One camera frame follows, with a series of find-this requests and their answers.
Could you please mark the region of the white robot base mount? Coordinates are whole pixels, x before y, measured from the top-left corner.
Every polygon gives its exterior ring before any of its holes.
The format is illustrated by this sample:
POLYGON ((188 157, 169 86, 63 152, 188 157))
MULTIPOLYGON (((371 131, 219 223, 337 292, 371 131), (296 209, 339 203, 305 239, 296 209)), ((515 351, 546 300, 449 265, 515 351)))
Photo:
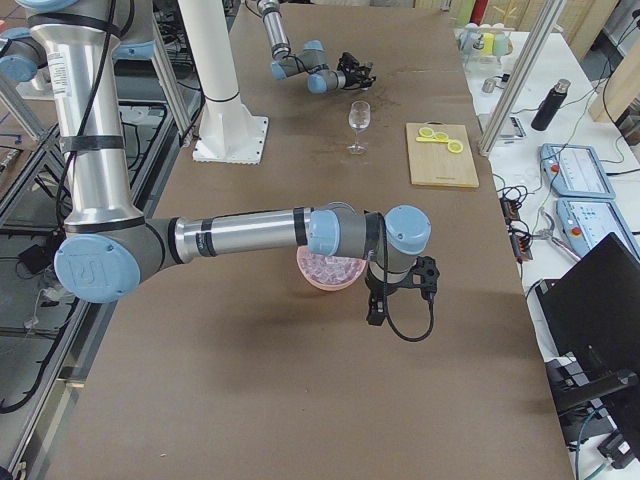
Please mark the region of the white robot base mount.
POLYGON ((269 120, 252 115, 242 102, 222 3, 178 4, 205 99, 193 158, 256 165, 269 120))

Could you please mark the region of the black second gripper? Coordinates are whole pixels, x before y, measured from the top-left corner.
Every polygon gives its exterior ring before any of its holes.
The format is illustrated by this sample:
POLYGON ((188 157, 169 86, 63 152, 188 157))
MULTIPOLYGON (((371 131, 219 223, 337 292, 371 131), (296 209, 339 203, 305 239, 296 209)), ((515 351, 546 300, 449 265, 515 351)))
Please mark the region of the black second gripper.
POLYGON ((413 261, 407 269, 395 272, 385 271, 377 262, 367 264, 365 284, 369 289, 367 323, 372 326, 382 326, 387 318, 384 292, 392 295, 399 289, 410 289, 413 285, 412 269, 416 265, 413 261))

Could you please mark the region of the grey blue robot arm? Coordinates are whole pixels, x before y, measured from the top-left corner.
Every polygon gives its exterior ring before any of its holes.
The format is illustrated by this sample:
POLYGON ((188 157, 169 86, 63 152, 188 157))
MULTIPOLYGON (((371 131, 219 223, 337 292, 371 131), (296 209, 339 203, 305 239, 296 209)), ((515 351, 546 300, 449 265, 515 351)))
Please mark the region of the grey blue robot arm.
POLYGON ((306 42, 300 52, 294 53, 282 24, 279 1, 258 1, 257 11, 269 40, 271 71, 276 80, 306 73, 307 88, 313 94, 368 89, 376 81, 371 74, 372 63, 360 63, 350 52, 343 52, 332 69, 319 40, 306 42))

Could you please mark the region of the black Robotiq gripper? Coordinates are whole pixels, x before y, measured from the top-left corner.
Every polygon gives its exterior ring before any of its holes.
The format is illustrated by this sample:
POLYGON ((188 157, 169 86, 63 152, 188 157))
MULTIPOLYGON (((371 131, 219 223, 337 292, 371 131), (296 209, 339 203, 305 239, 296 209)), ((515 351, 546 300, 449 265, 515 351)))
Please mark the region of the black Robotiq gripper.
POLYGON ((367 90, 372 87, 376 77, 371 77, 373 63, 360 62, 350 53, 343 52, 337 65, 340 89, 367 90))

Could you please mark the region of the second grey blue robot arm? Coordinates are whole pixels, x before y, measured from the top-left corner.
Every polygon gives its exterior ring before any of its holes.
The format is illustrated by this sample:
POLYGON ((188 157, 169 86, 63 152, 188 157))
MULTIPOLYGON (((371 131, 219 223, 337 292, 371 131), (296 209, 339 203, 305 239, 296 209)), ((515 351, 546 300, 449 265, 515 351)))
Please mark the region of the second grey blue robot arm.
POLYGON ((433 302, 439 272, 424 253, 431 223, 414 206, 360 213, 332 202, 201 220, 158 217, 157 201, 131 190, 114 75, 120 59, 155 60, 163 51, 152 4, 27 1, 24 9, 46 55, 64 158, 59 187, 70 194, 54 270, 77 298, 112 303, 198 257, 298 246, 366 262, 372 325, 391 322, 388 299, 398 290, 416 289, 433 302))

